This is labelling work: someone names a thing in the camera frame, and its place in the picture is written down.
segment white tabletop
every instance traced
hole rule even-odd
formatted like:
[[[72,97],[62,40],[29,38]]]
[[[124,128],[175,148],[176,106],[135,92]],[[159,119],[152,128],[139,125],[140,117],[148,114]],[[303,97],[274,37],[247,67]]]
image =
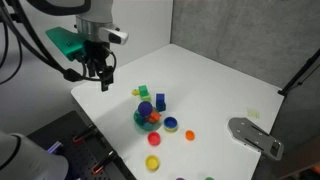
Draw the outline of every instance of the white tabletop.
[[[176,133],[158,132],[162,141],[151,147],[147,133],[133,120],[141,100],[131,95],[147,85],[155,105],[155,94],[165,93],[167,111],[163,117],[178,120]],[[105,135],[139,180],[248,180],[260,153],[236,142],[229,133],[231,117],[248,117],[248,109],[259,118],[248,117],[270,132],[283,101],[279,88],[223,66],[175,45],[168,45],[115,73],[115,83],[101,92],[100,84],[88,82],[72,90],[83,110]],[[188,142],[186,130],[196,138]],[[156,155],[160,167],[149,172],[148,155]]]

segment gray wall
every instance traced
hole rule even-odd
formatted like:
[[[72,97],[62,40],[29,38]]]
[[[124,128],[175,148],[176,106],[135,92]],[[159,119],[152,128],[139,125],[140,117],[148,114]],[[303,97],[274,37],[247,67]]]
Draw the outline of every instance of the gray wall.
[[[171,41],[284,87],[320,48],[319,22],[319,0],[175,0]],[[320,134],[319,80],[320,70],[280,110],[272,134],[286,151]]]

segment red cup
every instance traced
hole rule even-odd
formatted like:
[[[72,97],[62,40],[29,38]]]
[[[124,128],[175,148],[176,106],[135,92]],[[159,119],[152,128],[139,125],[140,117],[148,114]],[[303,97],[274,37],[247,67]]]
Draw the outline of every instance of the red cup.
[[[157,132],[150,132],[148,134],[148,141],[152,146],[158,146],[161,141],[160,134]]]

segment cable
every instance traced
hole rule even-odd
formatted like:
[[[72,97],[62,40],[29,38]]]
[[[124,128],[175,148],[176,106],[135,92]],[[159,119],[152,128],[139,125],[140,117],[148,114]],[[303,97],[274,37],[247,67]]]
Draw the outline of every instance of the cable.
[[[34,49],[28,41],[21,35],[21,33],[18,31],[18,29],[13,24],[12,20],[10,19],[10,15],[8,14],[6,7],[2,0],[0,0],[0,13],[2,15],[3,21],[7,24],[7,26],[10,28],[10,30],[15,34],[15,36],[19,39],[19,41],[32,53],[34,54],[38,59],[40,59],[42,62],[47,64],[48,66],[57,69],[51,62],[49,62],[45,57],[43,57],[36,49]]]
[[[3,51],[2,60],[0,62],[0,69],[2,68],[3,64],[5,63],[8,55],[8,49],[9,49],[9,34],[8,34],[8,27],[6,23],[3,22],[3,30],[4,30],[4,38],[5,38],[5,47]]]
[[[295,89],[295,88],[297,88],[297,87],[299,87],[299,86],[302,86],[303,83],[304,83],[307,79],[309,79],[309,77],[310,77],[314,72],[316,72],[317,69],[319,69],[319,67],[320,67],[320,64],[319,64],[316,68],[314,68],[314,70],[312,70],[312,71],[310,72],[310,74],[308,74],[307,77],[305,77],[302,81],[299,81],[299,82],[297,83],[297,85],[295,85],[295,86],[293,86],[292,88],[290,88],[290,89],[288,90],[288,92],[290,92],[291,90],[293,90],[293,89]]]
[[[109,80],[109,79],[113,76],[113,73],[114,73],[115,69],[117,68],[117,57],[116,57],[116,55],[115,55],[112,51],[110,51],[110,54],[111,54],[112,57],[113,57],[113,63],[114,63],[114,65],[113,65],[113,70],[112,70],[112,72],[111,72],[106,78],[104,78],[104,79],[94,79],[94,78],[89,78],[89,77],[84,77],[84,76],[82,76],[82,78],[83,78],[84,80],[88,80],[88,81],[107,81],[107,80]]]
[[[26,30],[28,31],[30,37],[33,39],[33,41],[35,42],[35,44],[38,46],[38,48],[40,49],[40,51],[44,54],[44,56],[51,61],[54,65],[56,65],[56,67],[61,71],[64,72],[65,69],[62,68],[62,66],[52,57],[52,55],[48,52],[48,50],[45,48],[45,46],[42,44],[41,40],[39,39],[38,35],[36,34],[36,32],[34,31],[34,29],[32,28],[32,25],[27,17],[27,15],[25,14],[20,0],[12,0],[12,7],[13,9],[17,12],[21,22],[23,23],[23,25],[25,26]]]
[[[14,78],[17,73],[19,72],[20,68],[21,68],[21,65],[22,65],[22,61],[23,61],[23,52],[22,52],[22,47],[21,47],[21,42],[18,40],[17,38],[17,41],[18,41],[18,46],[19,46],[19,53],[20,53],[20,59],[19,59],[19,64],[18,64],[18,67],[17,69],[12,73],[12,75],[10,77],[8,77],[6,80],[0,82],[0,85],[6,83],[6,82],[9,82],[12,78]]]
[[[86,77],[87,76],[87,67],[86,67],[86,63],[85,62],[81,62],[82,64],[82,77]]]

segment toy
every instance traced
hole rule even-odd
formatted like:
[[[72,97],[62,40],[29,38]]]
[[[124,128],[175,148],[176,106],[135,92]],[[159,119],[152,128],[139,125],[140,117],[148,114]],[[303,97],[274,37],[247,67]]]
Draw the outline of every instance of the toy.
[[[138,111],[141,116],[150,116],[151,112],[153,111],[152,104],[150,102],[142,102],[138,106]]]
[[[164,94],[157,94],[156,95],[156,108],[159,112],[166,110],[166,103],[165,103],[164,99],[165,99]]]
[[[142,101],[148,101],[148,102],[151,102],[151,97],[150,95],[147,95],[147,96],[142,96],[141,97]]]
[[[158,146],[161,141],[160,134],[157,132],[149,133],[148,134],[148,141],[152,146]]]
[[[134,90],[132,90],[131,94],[134,95],[134,96],[138,96],[138,95],[140,95],[140,92],[139,92],[138,89],[134,89]]]
[[[156,123],[160,120],[161,114],[159,114],[155,109],[151,112],[150,116],[147,118],[147,120],[150,123]]]
[[[195,138],[195,134],[193,131],[191,131],[191,130],[186,131],[186,139],[187,140],[193,141],[194,138]]]
[[[134,112],[133,119],[141,129],[152,131],[161,126],[160,123],[157,123],[161,116],[150,102],[144,101],[139,104],[138,109]]]
[[[164,129],[168,132],[175,132],[178,129],[178,121],[173,117],[167,117],[163,124]]]
[[[151,102],[151,97],[150,97],[150,94],[148,92],[148,88],[146,85],[139,86],[139,93],[140,93],[140,97],[141,97],[142,101]]]
[[[155,171],[159,168],[159,159],[155,155],[150,155],[146,159],[146,166],[150,171]]]

